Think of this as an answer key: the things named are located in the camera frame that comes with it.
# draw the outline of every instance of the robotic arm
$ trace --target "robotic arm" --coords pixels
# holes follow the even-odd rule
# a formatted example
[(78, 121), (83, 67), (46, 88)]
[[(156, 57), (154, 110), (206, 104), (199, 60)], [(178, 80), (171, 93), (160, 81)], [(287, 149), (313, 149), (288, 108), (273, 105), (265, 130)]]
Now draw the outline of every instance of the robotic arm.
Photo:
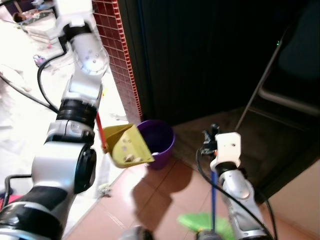
[[(219, 133), (219, 127), (215, 124), (212, 125), (212, 134), (204, 131), (204, 135), (205, 142), (201, 153), (214, 158), (210, 163), (210, 168), (217, 173), (218, 182), (223, 190), (264, 224), (255, 202), (254, 188), (238, 169), (241, 163), (239, 159), (241, 136), (236, 132)], [(223, 201), (228, 208), (229, 221), (236, 240), (270, 240), (262, 226), (239, 204), (225, 195), (223, 195)]]
[(91, 0), (55, 1), (56, 27), (72, 47), (75, 70), (33, 160), (33, 188), (0, 212), (0, 239), (61, 239), (76, 194), (95, 180), (93, 128), (109, 56), (92, 12)]

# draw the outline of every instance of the terracotta floor tile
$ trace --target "terracotta floor tile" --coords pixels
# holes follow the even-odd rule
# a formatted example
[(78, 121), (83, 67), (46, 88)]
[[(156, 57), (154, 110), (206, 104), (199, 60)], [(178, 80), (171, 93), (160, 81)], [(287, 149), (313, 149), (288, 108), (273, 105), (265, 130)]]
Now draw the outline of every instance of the terracotta floor tile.
[[(201, 212), (207, 213), (211, 211), (210, 197), (211, 196), (208, 196), (204, 201), (204, 204), (201, 207)], [(274, 234), (268, 209), (266, 207), (261, 207), (260, 209), (262, 212), (264, 222), (268, 226), (270, 232)], [(224, 217), (224, 218), (228, 217), (227, 208), (224, 206), (220, 193), (218, 194), (218, 198), (217, 198), (217, 214), (220, 217)], [(309, 236), (304, 232), (299, 231), (299, 229), (294, 228), (292, 225), (290, 225), (289, 223), (283, 221), (281, 218), (278, 218), (278, 217), (276, 217), (276, 226), (277, 226), (277, 232), (278, 232), (278, 239), (280, 240), (316, 240), (315, 237)], [(192, 231), (189, 231), (184, 240), (194, 240), (194, 239), (195, 239), (195, 233)]]
[(66, 240), (117, 240), (124, 230), (125, 226), (97, 204)]
[[(216, 214), (223, 218), (228, 218), (228, 208), (222, 199), (222, 193), (216, 192), (216, 202), (215, 202)], [(206, 196), (203, 205), (200, 208), (201, 213), (211, 213), (212, 212), (212, 195), (211, 191)]]
[(165, 177), (158, 191), (172, 198), (188, 213), (196, 213), (210, 191), (210, 185), (200, 173), (177, 161)]
[(141, 177), (126, 170), (112, 185), (111, 197), (102, 198), (100, 203), (112, 216), (129, 227), (154, 191)]
[(185, 210), (159, 192), (155, 192), (132, 226), (142, 225), (153, 231), (156, 240), (183, 240), (188, 229), (177, 222)]
[(129, 167), (128, 170), (137, 176), (143, 178), (143, 180), (151, 186), (157, 188), (160, 183), (165, 179), (168, 172), (172, 169), (176, 160), (172, 157), (167, 165), (159, 170), (154, 170), (147, 166), (147, 164), (140, 164), (137, 166)]

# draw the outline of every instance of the wall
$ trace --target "wall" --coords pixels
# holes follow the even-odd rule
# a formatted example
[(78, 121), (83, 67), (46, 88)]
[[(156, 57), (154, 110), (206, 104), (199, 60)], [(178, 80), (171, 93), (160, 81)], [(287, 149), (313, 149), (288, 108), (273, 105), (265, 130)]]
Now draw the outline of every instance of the wall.
[(92, 5), (103, 46), (110, 56), (110, 68), (126, 117), (130, 123), (138, 124), (142, 112), (118, 1), (93, 0)]
[(320, 238), (320, 161), (273, 195), (270, 202), (278, 217)]

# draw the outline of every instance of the black cable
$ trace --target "black cable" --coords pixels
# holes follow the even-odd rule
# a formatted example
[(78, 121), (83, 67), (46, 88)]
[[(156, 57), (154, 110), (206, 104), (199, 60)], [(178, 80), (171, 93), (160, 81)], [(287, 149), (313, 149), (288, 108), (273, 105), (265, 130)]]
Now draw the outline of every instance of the black cable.
[(9, 175), (5, 178), (4, 180), (4, 189), (5, 189), (5, 194), (4, 198), (1, 204), (1, 210), (8, 205), (9, 203), (9, 198), (10, 198), (10, 180), (11, 179), (25, 179), (25, 178), (31, 178), (31, 174), (18, 174), (18, 175)]
[(263, 228), (264, 232), (268, 235), (268, 237), (271, 240), (274, 240), (272, 234), (270, 233), (270, 231), (268, 230), (268, 228), (248, 209), (246, 208), (246, 206), (244, 206), (241, 202), (239, 202), (237, 199), (235, 199), (232, 195), (230, 195), (229, 193), (227, 193), (225, 190), (223, 190), (221, 187), (219, 187), (218, 185), (212, 183), (212, 181), (205, 175), (203, 169), (200, 166), (200, 162), (199, 162), (199, 148), (196, 151), (195, 154), (195, 161), (196, 161), (196, 166), (200, 172), (200, 174), (202, 175), (202, 177), (215, 189), (217, 189), (219, 192), (221, 192), (222, 194), (224, 194), (225, 196), (227, 196), (228, 198), (230, 198), (231, 200), (233, 200), (235, 203), (237, 203), (241, 208), (243, 208), (243, 210), (245, 210), (254, 220), (256, 220), (256, 222)]
[(29, 93), (27, 93), (27, 92), (25, 92), (25, 91), (23, 91), (23, 90), (20, 90), (18, 87), (16, 87), (13, 83), (11, 83), (11, 82), (10, 82), (3, 74), (1, 74), (1, 73), (0, 73), (0, 78), (1, 78), (6, 84), (8, 84), (10, 87), (12, 87), (14, 90), (16, 90), (18, 93), (24, 95), (24, 96), (27, 97), (28, 99), (31, 99), (31, 100), (35, 101), (35, 102), (38, 103), (38, 104), (41, 104), (42, 106), (45, 106), (46, 108), (54, 111), (55, 113), (58, 113), (58, 111), (57, 111), (54, 107), (52, 107), (52, 106), (50, 106), (49, 104), (47, 104), (47, 103), (45, 103), (45, 102), (43, 102), (43, 101), (35, 98), (34, 96), (30, 95)]
[(267, 199), (267, 197), (261, 191), (258, 191), (258, 193), (263, 198), (263, 200), (268, 208), (269, 215), (270, 215), (271, 222), (272, 222), (272, 226), (273, 226), (274, 240), (278, 240), (278, 231), (277, 231), (276, 218), (275, 218), (274, 211), (273, 211), (271, 204), (270, 204), (269, 200)]
[(47, 101), (47, 103), (55, 110), (56, 113), (58, 112), (58, 108), (50, 101), (50, 99), (47, 97), (47, 95), (44, 91), (44, 87), (42, 86), (42, 83), (41, 83), (41, 73), (48, 63), (67, 54), (67, 51), (65, 50), (65, 48), (62, 48), (62, 49), (63, 49), (63, 53), (56, 55), (56, 56), (53, 56), (53, 57), (49, 58), (48, 60), (46, 60), (44, 63), (42, 63), (41, 66), (39, 67), (37, 75), (36, 75), (36, 78), (38, 81), (38, 86), (39, 86), (39, 89), (40, 89), (42, 96)]

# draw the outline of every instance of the brick tile column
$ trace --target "brick tile column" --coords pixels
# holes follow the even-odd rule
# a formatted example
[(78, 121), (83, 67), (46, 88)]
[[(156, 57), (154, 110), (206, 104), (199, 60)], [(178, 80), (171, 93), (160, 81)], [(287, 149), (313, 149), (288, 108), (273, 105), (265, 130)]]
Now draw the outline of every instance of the brick tile column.
[(94, 18), (103, 46), (109, 53), (110, 68), (127, 119), (138, 124), (142, 120), (135, 77), (117, 0), (93, 0)]

